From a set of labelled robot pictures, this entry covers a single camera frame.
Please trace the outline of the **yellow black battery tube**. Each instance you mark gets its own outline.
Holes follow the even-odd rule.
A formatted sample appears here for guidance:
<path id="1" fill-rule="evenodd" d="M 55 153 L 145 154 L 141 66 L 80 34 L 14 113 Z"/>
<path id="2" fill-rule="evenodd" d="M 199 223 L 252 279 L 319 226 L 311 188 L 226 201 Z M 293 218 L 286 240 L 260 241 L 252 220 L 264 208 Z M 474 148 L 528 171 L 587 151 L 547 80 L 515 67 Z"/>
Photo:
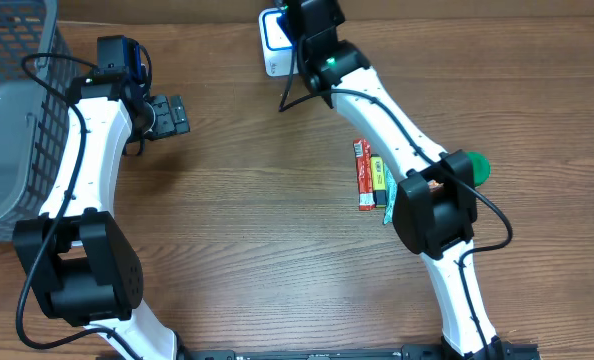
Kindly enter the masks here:
<path id="1" fill-rule="evenodd" d="M 370 158 L 373 200 L 376 208 L 385 208 L 387 205 L 386 175 L 383 159 L 376 154 Z"/>

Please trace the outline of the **teal tissue packet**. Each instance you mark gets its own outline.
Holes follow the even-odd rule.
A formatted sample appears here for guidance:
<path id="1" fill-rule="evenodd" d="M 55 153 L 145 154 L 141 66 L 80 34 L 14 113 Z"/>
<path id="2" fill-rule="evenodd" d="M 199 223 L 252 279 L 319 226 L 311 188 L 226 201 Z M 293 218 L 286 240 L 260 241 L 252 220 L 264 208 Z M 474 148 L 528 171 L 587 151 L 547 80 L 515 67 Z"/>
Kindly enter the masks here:
<path id="1" fill-rule="evenodd" d="M 384 174 L 386 181 L 386 207 L 384 210 L 383 224 L 387 225 L 391 223 L 393 219 L 394 205 L 397 194 L 397 182 L 387 165 L 384 165 Z"/>

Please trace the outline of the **orange Kleenex tissue pack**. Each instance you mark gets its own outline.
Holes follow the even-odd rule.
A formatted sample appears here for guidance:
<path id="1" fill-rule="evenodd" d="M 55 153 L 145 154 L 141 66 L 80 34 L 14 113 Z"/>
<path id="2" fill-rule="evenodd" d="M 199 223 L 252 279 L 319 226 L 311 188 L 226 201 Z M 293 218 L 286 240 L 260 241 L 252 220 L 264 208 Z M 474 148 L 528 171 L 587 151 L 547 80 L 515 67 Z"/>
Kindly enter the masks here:
<path id="1" fill-rule="evenodd" d="M 429 181 L 428 187 L 429 187 L 431 193 L 439 193 L 444 190 L 444 184 L 437 182 L 436 180 Z"/>

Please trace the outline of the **green lid jar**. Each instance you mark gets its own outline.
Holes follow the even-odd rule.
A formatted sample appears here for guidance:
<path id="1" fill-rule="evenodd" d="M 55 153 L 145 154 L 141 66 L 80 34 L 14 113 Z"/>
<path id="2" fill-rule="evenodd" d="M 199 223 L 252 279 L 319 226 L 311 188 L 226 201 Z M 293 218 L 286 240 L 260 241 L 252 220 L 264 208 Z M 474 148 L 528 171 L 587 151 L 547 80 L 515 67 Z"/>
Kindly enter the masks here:
<path id="1" fill-rule="evenodd" d="M 490 162 L 483 154 L 478 152 L 468 152 L 467 156 L 472 163 L 474 185 L 479 187 L 483 185 L 491 175 Z"/>

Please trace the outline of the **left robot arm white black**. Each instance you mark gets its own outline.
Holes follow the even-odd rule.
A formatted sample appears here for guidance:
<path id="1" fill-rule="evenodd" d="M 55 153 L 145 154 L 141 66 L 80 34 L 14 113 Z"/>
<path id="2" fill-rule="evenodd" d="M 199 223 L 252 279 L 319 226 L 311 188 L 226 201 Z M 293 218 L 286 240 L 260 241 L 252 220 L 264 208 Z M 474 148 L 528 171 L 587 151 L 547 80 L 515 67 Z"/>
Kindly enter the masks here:
<path id="1" fill-rule="evenodd" d="M 113 210 L 127 145 L 188 133 L 183 102 L 151 94 L 148 51 L 126 36 L 98 38 L 89 68 L 65 92 L 46 88 L 66 105 L 69 129 L 38 216 L 13 230 L 26 273 L 17 335 L 36 350 L 97 334 L 124 359 L 188 359 L 180 335 L 144 300 L 140 259 Z"/>

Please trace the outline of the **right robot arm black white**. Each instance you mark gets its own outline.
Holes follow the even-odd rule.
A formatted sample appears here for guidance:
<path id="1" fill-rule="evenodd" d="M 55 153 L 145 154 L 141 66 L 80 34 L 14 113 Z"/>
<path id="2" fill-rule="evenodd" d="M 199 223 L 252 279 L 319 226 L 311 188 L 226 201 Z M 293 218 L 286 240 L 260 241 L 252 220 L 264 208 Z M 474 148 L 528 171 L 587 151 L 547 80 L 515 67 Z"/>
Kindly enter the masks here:
<path id="1" fill-rule="evenodd" d="M 428 270 L 441 311 L 443 357 L 502 358 L 474 271 L 473 224 L 482 196 L 472 159 L 447 152 L 419 130 L 368 58 L 339 39 L 345 17 L 338 2 L 285 0 L 277 6 L 279 26 L 293 47 L 291 69 L 310 97 L 322 98 L 362 133 L 397 183 L 393 226 Z"/>

